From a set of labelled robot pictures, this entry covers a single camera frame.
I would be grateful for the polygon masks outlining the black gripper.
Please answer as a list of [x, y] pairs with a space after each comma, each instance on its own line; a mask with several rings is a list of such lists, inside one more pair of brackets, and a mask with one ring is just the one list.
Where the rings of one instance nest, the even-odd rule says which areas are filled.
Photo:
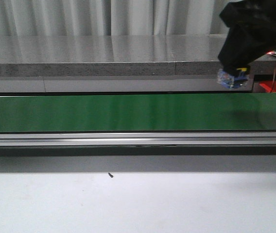
[[224, 72], [248, 74], [251, 62], [276, 49], [276, 0], [229, 2], [220, 18], [230, 28], [218, 55]]

